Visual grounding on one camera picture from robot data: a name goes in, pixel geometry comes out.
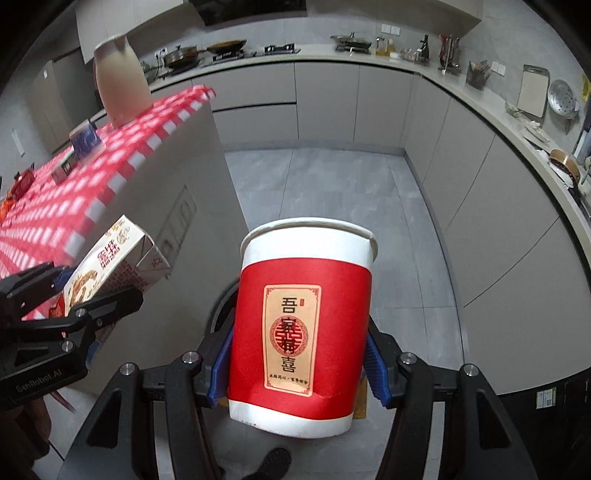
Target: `cutting board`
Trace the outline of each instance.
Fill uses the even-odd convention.
[[[537,119],[544,118],[550,72],[542,67],[523,65],[523,78],[517,108]]]

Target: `pot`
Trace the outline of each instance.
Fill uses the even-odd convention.
[[[205,50],[199,50],[197,47],[177,46],[177,49],[163,57],[164,66],[169,69],[182,69],[190,65],[199,63],[199,55]]]
[[[362,48],[367,50],[371,47],[370,41],[363,38],[356,38],[355,32],[351,32],[351,35],[332,35],[331,38],[338,46],[344,48]]]
[[[244,45],[246,45],[246,40],[230,40],[211,45],[207,47],[207,51],[210,51],[214,55],[224,55],[239,51]]]
[[[550,152],[550,161],[560,170],[569,175],[573,184],[577,186],[581,178],[581,172],[575,160],[562,150],[554,149]]]

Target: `white pitcher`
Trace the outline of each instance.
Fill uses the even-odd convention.
[[[95,75],[113,127],[131,122],[152,107],[150,87],[125,35],[109,37],[96,46]]]

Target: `paper cup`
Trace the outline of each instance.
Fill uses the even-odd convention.
[[[346,432],[368,330],[374,235],[339,220],[294,218],[253,230],[241,250],[231,418],[298,438]]]

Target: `white cup rim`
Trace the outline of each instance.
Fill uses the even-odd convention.
[[[242,255],[242,258],[244,257],[244,253],[246,252],[248,244],[256,237],[268,232],[272,232],[274,230],[282,230],[285,228],[295,228],[302,226],[316,228],[332,228],[334,230],[341,230],[343,232],[353,233],[354,235],[366,238],[367,240],[369,240],[374,260],[378,256],[378,240],[376,239],[375,235],[366,228],[363,228],[359,225],[355,225],[354,223],[344,222],[342,220],[335,220],[332,218],[299,217],[275,220],[274,222],[265,223],[264,225],[255,228],[246,237],[244,237],[244,240],[240,245],[240,253]]]

